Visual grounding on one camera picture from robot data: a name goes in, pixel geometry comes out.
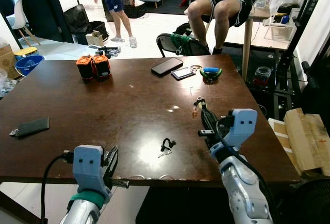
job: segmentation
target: blue bucket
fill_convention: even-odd
[[[42,60],[44,60],[43,56],[31,55],[17,61],[15,67],[22,75],[27,76]]]

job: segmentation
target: man's leg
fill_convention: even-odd
[[[221,50],[229,30],[229,18],[237,15],[241,9],[239,0],[224,0],[215,7],[214,17],[216,18],[216,50]]]
[[[114,21],[114,27],[115,27],[115,36],[117,38],[121,38],[121,32],[120,32],[120,17],[119,15],[114,11],[111,10],[110,14],[113,17],[113,21]]]
[[[206,29],[202,20],[202,15],[211,15],[212,5],[210,0],[196,0],[189,5],[188,18],[192,31],[196,38],[203,45],[206,42]]]
[[[125,14],[124,10],[118,11],[118,12],[116,12],[116,14],[122,20],[122,22],[124,24],[124,27],[126,28],[126,30],[128,32],[128,36],[133,37],[132,30],[131,30],[131,27],[130,27],[129,18]]]

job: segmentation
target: wooden table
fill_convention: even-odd
[[[244,45],[243,45],[243,62],[242,62],[242,77],[246,81],[248,76],[248,66],[249,66],[249,56],[250,56],[250,45],[252,37],[252,27],[253,19],[255,20],[265,20],[270,17],[269,6],[264,8],[255,8],[253,7],[249,18],[245,23],[245,34],[244,34]]]
[[[229,56],[181,57],[184,66],[221,67],[219,82],[202,76],[176,81],[158,78],[151,67],[166,60],[111,60],[112,76],[84,83],[74,61],[44,61],[0,101],[0,181],[41,182],[47,164],[81,144],[119,145],[114,178],[132,185],[221,185],[211,159],[200,113],[193,103],[203,96],[216,115],[232,108],[258,110],[255,133],[241,152],[270,183],[297,181],[298,175]],[[49,116],[49,130],[22,139],[8,134],[18,124]],[[176,140],[173,153],[157,158],[165,137]],[[72,165],[57,162],[50,183],[75,183]]]

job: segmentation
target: cardboard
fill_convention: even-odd
[[[305,114],[322,161],[323,175],[330,176],[330,138],[319,114]]]
[[[288,133],[286,131],[284,122],[269,118],[268,123],[272,127],[277,139],[281,143],[281,145],[282,145],[285,153],[289,157],[292,165],[294,166],[294,168],[296,169],[298,174],[301,175],[302,172],[299,170],[299,168],[297,166],[297,163],[294,159],[293,152],[292,152],[292,149],[291,149],[291,146],[290,146],[289,136],[288,136]]]
[[[284,122],[299,170],[305,171],[322,167],[316,141],[302,109],[287,111]]]
[[[21,76],[15,69],[16,57],[9,44],[0,48],[0,68],[8,73],[8,78],[17,78]]]
[[[104,46],[102,34],[99,31],[86,34],[86,40],[88,45]]]

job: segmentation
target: person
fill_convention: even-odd
[[[221,54],[231,26],[242,25],[249,17],[255,0],[196,0],[188,8],[188,18],[195,37],[208,48],[203,21],[216,19],[216,45],[213,55]]]
[[[127,17],[127,15],[124,12],[124,5],[123,0],[106,0],[106,4],[108,6],[108,9],[113,17],[116,36],[111,39],[111,41],[114,42],[124,42],[125,40],[121,37],[121,21],[124,24],[124,27],[126,28],[129,36],[129,43],[132,48],[136,48],[138,46],[136,38],[132,34],[132,30],[130,27],[130,22]]]

